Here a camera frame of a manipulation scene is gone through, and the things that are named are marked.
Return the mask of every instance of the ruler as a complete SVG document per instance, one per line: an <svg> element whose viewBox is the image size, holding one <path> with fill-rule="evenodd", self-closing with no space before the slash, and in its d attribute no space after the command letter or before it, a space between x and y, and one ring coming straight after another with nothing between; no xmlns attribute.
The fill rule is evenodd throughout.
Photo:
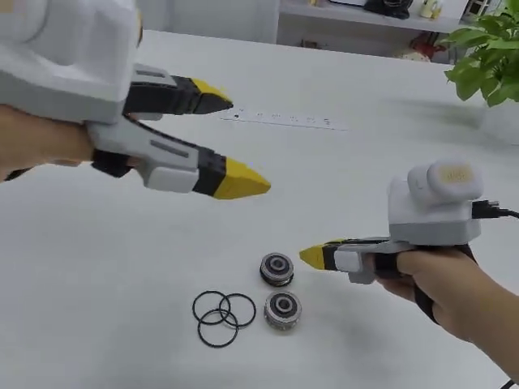
<svg viewBox="0 0 519 389"><path fill-rule="evenodd" d="M220 116L220 119L235 122L263 123L273 126L320 128L335 131L348 130L344 123L330 118L318 118L311 115L258 112L245 108L233 108L225 111Z"/></svg>

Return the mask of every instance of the power cord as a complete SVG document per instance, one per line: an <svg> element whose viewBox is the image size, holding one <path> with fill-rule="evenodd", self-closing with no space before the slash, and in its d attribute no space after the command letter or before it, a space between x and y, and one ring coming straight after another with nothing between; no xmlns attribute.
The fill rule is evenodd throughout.
<svg viewBox="0 0 519 389"><path fill-rule="evenodd" d="M501 208L497 201L479 200L472 202L473 219L499 219L500 217L515 217L519 219L519 212ZM501 389L510 389L515 385L511 379Z"/></svg>
<svg viewBox="0 0 519 389"><path fill-rule="evenodd" d="M512 381L512 380L510 380L510 381L508 381L507 383L505 383L505 384L501 387L501 389L510 389L510 388L513 387L514 385L515 385L515 382Z"/></svg>

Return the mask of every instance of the metal bearing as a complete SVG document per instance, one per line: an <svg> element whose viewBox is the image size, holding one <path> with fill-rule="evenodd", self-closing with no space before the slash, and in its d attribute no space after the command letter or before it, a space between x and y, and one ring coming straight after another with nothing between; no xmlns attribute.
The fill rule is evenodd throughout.
<svg viewBox="0 0 519 389"><path fill-rule="evenodd" d="M294 279L294 264L286 255L267 254L261 260L259 273L267 284L279 288L290 284Z"/></svg>
<svg viewBox="0 0 519 389"><path fill-rule="evenodd" d="M301 302L293 293L275 292L265 302L264 317L271 327L287 331L298 323L301 310Z"/></svg>

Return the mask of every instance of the black cable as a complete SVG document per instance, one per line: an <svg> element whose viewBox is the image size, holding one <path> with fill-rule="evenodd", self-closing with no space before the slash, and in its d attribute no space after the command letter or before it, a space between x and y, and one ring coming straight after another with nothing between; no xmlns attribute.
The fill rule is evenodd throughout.
<svg viewBox="0 0 519 389"><path fill-rule="evenodd" d="M236 327L236 328L249 327L252 324L252 322L254 322L254 319L256 318L256 313L257 313L256 304L252 301L252 299L250 297L248 297L245 294L241 294L241 293L231 293L231 294L228 294L225 297L226 298L222 298L221 299L220 305L218 306L218 310L220 311L220 316L221 316L222 320L224 322L226 322L227 324L229 324L230 326L232 326L232 327ZM241 297L241 298L244 298L244 299L248 300L251 303L251 305L252 305L252 317L247 322L245 322L245 323L238 323L236 320L234 320L235 324L232 324L232 323L229 323L229 321L227 320L229 315L224 317L224 312L228 312L228 310L230 310L230 306L228 306L227 310L223 309L222 306L224 304L224 301L229 304L229 300L231 298L233 298L233 297Z"/></svg>
<svg viewBox="0 0 519 389"><path fill-rule="evenodd" d="M519 219L519 212L501 208L499 203L488 200L472 202L473 219L499 219L500 217L507 216Z"/></svg>
<svg viewBox="0 0 519 389"><path fill-rule="evenodd" d="M502 208L500 208L500 215L501 216L515 217L516 219L519 219L519 212L511 211L509 209L502 209Z"/></svg>
<svg viewBox="0 0 519 389"><path fill-rule="evenodd" d="M221 314L220 309L216 308L215 310L210 310L209 312L206 312L204 314L204 316L202 316L201 320L198 322L198 337L200 338L200 340L202 340L202 342L206 346L208 346L210 348L224 348L224 347L227 347L227 346L231 345L236 340L236 337L238 336L238 332L240 331L240 329L238 328L238 319L229 310L226 311L227 317L231 317L234 320L234 324L232 326L234 328L234 335L233 335L233 337L229 341L227 341L225 343L214 344L214 343L211 343L211 342L207 341L204 338L204 335L202 335L202 324L203 324L203 321L204 321L205 318L207 318L208 316L211 316L212 314L216 314L216 313Z"/></svg>
<svg viewBox="0 0 519 389"><path fill-rule="evenodd" d="M220 306L221 306L221 302L222 301L225 301L227 302L227 310L225 311L225 315L221 315L221 319L220 320L217 320L216 322L207 322L204 320L204 318L207 316L206 314L204 314L202 317L200 317L199 315L196 314L196 302L203 296L206 296L208 294L216 294L218 296L221 297L221 301L220 301ZM223 323L228 317L229 315L231 314L230 313L230 300L229 298L222 292L218 292L217 290L206 290L205 292L202 292L201 294L199 294L196 299L193 301L193 305L191 306L191 311L193 312L193 316L195 316L195 319L198 321L198 323L202 323L206 326L216 326L217 324L221 324Z"/></svg>
<svg viewBox="0 0 519 389"><path fill-rule="evenodd" d="M515 382L512 381L512 380L510 380L510 381L508 381L507 383L505 383L505 384L501 387L501 389L510 389L510 388L513 387L514 385L515 385Z"/></svg>

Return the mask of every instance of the potted plant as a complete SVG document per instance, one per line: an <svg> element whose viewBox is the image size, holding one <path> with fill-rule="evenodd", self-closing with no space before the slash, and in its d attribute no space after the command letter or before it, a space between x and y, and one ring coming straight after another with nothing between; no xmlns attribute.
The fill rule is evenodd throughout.
<svg viewBox="0 0 519 389"><path fill-rule="evenodd" d="M481 91L488 105L481 129L519 144L519 0L506 0L502 11L444 41L470 52L445 74L463 101Z"/></svg>

